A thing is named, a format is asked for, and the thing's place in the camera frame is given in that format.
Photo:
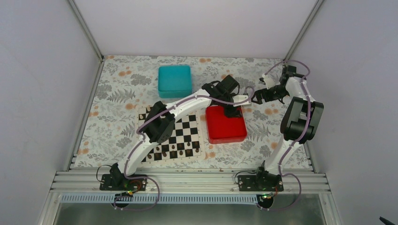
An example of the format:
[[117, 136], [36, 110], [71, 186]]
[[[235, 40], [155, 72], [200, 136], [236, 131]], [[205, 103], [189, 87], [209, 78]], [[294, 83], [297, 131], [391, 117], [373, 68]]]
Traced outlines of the red plastic tray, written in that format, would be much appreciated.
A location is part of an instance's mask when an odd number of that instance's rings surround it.
[[243, 116], [228, 118], [222, 106], [210, 106], [206, 109], [206, 124], [210, 144], [242, 142], [247, 137]]

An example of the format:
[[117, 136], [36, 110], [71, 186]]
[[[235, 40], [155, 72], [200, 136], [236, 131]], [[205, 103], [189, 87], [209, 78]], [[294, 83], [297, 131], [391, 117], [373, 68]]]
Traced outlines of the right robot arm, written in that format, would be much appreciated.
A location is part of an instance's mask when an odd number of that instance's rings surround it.
[[252, 103], [263, 104], [289, 96], [291, 101], [281, 121], [281, 139], [264, 162], [264, 171], [282, 177], [282, 168], [292, 153], [315, 136], [324, 110], [323, 103], [316, 101], [307, 88], [306, 75], [296, 72], [294, 66], [284, 66], [279, 83], [257, 90]]

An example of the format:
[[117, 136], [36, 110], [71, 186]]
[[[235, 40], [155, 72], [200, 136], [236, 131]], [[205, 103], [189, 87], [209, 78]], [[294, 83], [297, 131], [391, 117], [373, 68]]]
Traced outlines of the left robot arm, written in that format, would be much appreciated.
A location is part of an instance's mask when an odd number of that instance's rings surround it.
[[138, 141], [123, 160], [110, 168], [110, 177], [106, 179], [113, 187], [124, 190], [130, 185], [133, 175], [141, 161], [150, 150], [167, 141], [175, 128], [175, 123], [182, 117], [211, 105], [227, 108], [230, 116], [237, 116], [238, 106], [249, 103], [252, 94], [235, 94], [233, 90], [239, 83], [230, 75], [221, 81], [205, 83], [201, 89], [178, 101], [164, 104], [156, 102], [144, 123], [137, 128]]

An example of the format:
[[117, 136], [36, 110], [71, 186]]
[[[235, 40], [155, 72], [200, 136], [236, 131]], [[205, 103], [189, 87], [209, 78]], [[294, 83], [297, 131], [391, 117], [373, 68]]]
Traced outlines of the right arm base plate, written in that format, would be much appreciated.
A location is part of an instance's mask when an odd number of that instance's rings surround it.
[[237, 177], [239, 191], [241, 192], [272, 192], [284, 191], [280, 175], [239, 175]]

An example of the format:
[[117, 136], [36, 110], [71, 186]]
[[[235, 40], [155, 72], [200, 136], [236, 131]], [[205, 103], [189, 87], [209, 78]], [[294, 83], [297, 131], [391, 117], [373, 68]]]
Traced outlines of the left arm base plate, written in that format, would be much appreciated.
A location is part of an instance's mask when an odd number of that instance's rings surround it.
[[141, 178], [140, 175], [133, 176], [132, 180], [126, 179], [124, 176], [121, 182], [116, 182], [110, 174], [103, 174], [99, 190], [101, 191], [145, 191], [147, 178]]

